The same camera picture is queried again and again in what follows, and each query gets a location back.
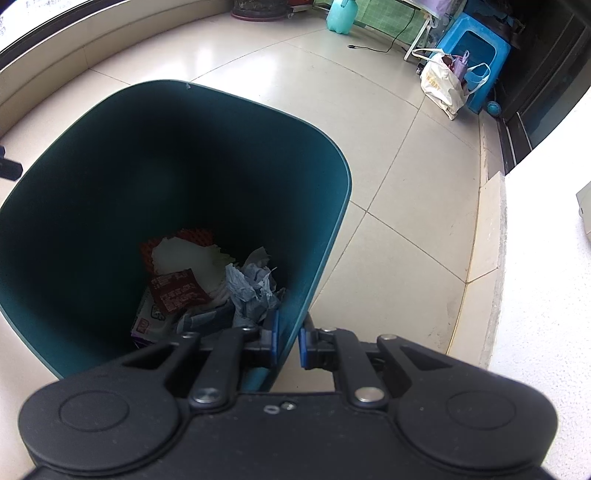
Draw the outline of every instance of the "blue ball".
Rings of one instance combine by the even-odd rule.
[[[499,116],[501,114],[501,106],[493,101],[486,104],[486,111],[492,116]]]

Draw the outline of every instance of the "white wall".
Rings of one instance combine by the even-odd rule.
[[[542,391],[559,416],[545,467],[591,475],[591,243],[575,194],[591,181],[591,90],[506,178],[507,245],[490,370]]]

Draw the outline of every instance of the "red packaging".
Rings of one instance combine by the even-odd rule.
[[[159,246],[164,238],[179,237],[187,242],[192,242],[200,247],[210,247],[213,245],[213,232],[205,228],[183,228],[174,235],[161,236],[159,238],[152,238],[147,242],[139,245],[139,251],[142,254],[142,260],[149,273],[155,275],[154,264],[152,263],[152,250]]]
[[[165,315],[212,301],[199,286],[190,268],[154,277],[150,280],[150,293],[156,306]]]

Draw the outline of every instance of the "crumpled tissue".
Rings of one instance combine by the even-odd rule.
[[[241,269],[226,265],[226,286],[236,307],[233,327],[254,327],[265,319],[267,311],[279,306],[268,263],[269,255],[260,247],[248,256]]]

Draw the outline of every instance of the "purple item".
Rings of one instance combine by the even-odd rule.
[[[453,59],[452,63],[452,72],[456,75],[457,79],[462,82],[464,79],[464,75],[468,70],[468,58],[470,57],[470,52],[465,51],[463,56],[457,56]]]
[[[411,0],[408,3],[429,12],[435,18],[443,18],[452,5],[452,0]]]

